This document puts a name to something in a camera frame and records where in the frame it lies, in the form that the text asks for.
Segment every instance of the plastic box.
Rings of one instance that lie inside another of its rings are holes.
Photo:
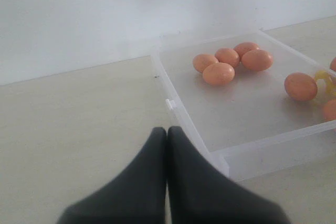
[[[214,54],[244,41],[273,54],[272,67],[255,73],[239,66],[235,79],[223,87],[207,85],[193,68],[197,54]],[[231,179],[244,180],[336,153],[336,121],[324,123],[322,117],[323,88],[314,101],[300,103],[287,96],[283,85],[293,72],[314,76],[324,68],[262,31],[160,47],[151,56],[178,124],[202,155]]]

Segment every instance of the floor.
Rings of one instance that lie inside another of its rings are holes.
[[[328,66],[336,17],[267,31]],[[171,125],[149,57],[0,87],[0,223],[55,223],[116,176],[154,126]],[[336,157],[241,184],[294,223],[333,223]]]

